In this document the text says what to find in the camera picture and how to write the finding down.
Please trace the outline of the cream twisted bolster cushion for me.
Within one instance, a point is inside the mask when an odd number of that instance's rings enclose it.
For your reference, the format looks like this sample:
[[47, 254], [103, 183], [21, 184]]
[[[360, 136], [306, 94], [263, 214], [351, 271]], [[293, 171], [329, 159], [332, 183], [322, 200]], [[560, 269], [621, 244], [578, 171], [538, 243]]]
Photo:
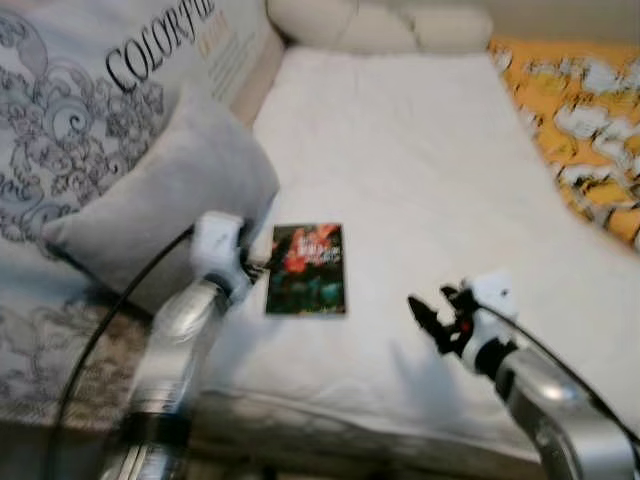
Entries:
[[362, 55], [471, 54], [495, 29], [488, 10], [465, 3], [265, 0], [265, 12], [292, 44]]

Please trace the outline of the white quilted mattress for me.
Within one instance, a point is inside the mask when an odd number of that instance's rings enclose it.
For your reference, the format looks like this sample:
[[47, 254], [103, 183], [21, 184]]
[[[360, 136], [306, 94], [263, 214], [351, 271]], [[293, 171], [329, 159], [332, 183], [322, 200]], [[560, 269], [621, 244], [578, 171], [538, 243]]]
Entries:
[[253, 133], [279, 177], [269, 224], [342, 224], [349, 311], [269, 317], [257, 288], [201, 397], [536, 460], [492, 384], [439, 356], [407, 305], [443, 310], [440, 285], [506, 270], [518, 323], [640, 425], [639, 257], [564, 206], [489, 56], [293, 47]]

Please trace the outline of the yellow cartoon print blanket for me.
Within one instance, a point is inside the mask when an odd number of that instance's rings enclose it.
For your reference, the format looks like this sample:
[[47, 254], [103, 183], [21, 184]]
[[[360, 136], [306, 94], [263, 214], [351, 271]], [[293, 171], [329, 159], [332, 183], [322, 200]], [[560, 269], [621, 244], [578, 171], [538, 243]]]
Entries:
[[497, 37], [489, 52], [564, 205], [634, 244], [640, 47]]

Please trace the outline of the grey printed headboard cushion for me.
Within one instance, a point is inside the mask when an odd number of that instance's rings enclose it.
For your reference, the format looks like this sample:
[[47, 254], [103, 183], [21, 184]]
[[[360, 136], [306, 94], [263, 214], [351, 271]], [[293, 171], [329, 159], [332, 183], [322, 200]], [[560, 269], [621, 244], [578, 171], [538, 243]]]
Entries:
[[113, 298], [46, 225], [140, 163], [183, 87], [252, 124], [284, 49], [265, 0], [0, 0], [0, 431], [54, 425]]

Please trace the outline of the grey plush pillow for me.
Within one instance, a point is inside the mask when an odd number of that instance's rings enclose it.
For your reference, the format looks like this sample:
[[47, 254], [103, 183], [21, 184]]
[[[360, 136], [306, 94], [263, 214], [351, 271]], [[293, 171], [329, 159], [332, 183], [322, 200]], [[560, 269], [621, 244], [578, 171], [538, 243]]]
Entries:
[[146, 262], [205, 212], [244, 219], [252, 236], [279, 191], [268, 154], [227, 106], [184, 87], [163, 132], [131, 172], [81, 210], [42, 227], [47, 296], [123, 292]]

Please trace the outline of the dark red green book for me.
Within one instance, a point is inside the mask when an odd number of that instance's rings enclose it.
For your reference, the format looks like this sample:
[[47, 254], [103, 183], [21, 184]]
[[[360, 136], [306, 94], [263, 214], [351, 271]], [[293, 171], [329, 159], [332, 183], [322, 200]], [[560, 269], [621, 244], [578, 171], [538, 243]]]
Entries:
[[284, 266], [268, 276], [266, 315], [348, 314], [342, 224], [275, 225], [270, 256], [280, 253], [285, 253]]

